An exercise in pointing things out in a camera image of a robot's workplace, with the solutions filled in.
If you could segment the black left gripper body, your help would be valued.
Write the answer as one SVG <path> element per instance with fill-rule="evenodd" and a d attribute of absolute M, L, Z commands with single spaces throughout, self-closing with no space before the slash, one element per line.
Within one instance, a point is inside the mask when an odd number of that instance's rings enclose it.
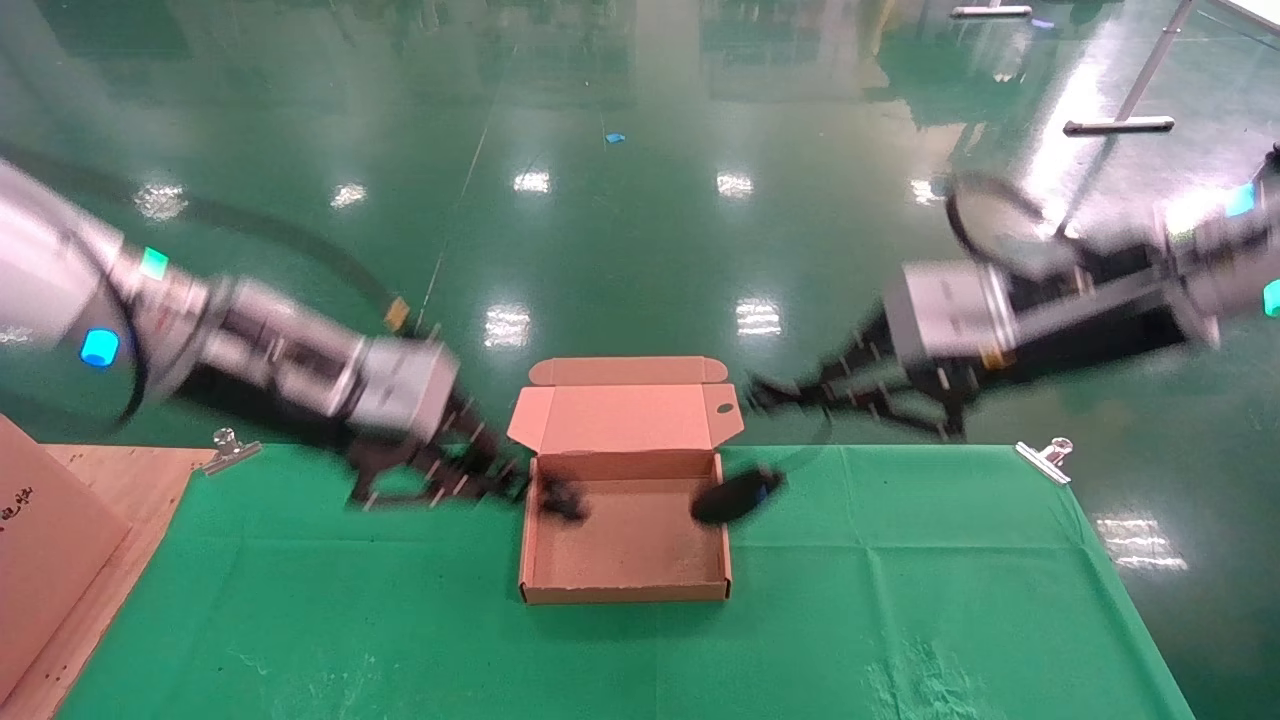
<path fill-rule="evenodd" d="M 361 430 L 347 445 L 343 459 L 356 471 L 380 473 L 408 466 L 428 451 L 456 436 L 470 436 L 480 424 L 474 413 L 474 398 L 448 398 L 436 429 L 426 439 L 399 430 Z"/>

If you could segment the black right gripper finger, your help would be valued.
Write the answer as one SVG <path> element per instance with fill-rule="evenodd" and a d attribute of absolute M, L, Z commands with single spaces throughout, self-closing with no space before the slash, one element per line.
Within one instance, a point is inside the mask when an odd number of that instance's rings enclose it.
<path fill-rule="evenodd" d="M 790 386 L 753 375 L 746 388 L 746 404 L 751 407 L 872 407 L 872 392 L 836 387 L 854 374 L 855 370 L 847 365 L 828 364 L 820 368 L 817 377 Z"/>
<path fill-rule="evenodd" d="M 877 421 L 896 424 L 928 436 L 937 436 L 942 442 L 964 442 L 966 439 L 964 404 L 942 402 L 938 416 L 924 416 L 919 413 L 899 409 L 891 400 L 888 395 L 877 396 L 869 402 L 869 414 Z"/>

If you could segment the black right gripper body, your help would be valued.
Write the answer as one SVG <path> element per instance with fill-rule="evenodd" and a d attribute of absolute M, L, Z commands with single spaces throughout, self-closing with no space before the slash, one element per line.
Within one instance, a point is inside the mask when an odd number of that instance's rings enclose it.
<path fill-rule="evenodd" d="M 873 378 L 893 392 L 915 391 L 940 406 L 966 406 L 966 364 L 954 357 L 904 361 L 895 350 L 887 320 L 868 320 L 850 345 L 850 372 Z"/>

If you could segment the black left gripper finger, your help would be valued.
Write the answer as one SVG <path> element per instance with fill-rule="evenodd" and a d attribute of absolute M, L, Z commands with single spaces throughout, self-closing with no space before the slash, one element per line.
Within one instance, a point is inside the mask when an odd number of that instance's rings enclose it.
<path fill-rule="evenodd" d="M 353 510 L 434 509 L 443 503 L 476 503 L 485 498 L 507 503 L 524 500 L 526 483 L 515 477 L 485 477 L 436 470 L 421 475 L 404 469 L 365 473 L 349 492 Z"/>
<path fill-rule="evenodd" d="M 495 482 L 529 480 L 524 460 L 476 414 L 474 404 L 456 405 L 454 429 L 465 441 L 460 462 L 470 475 Z"/>

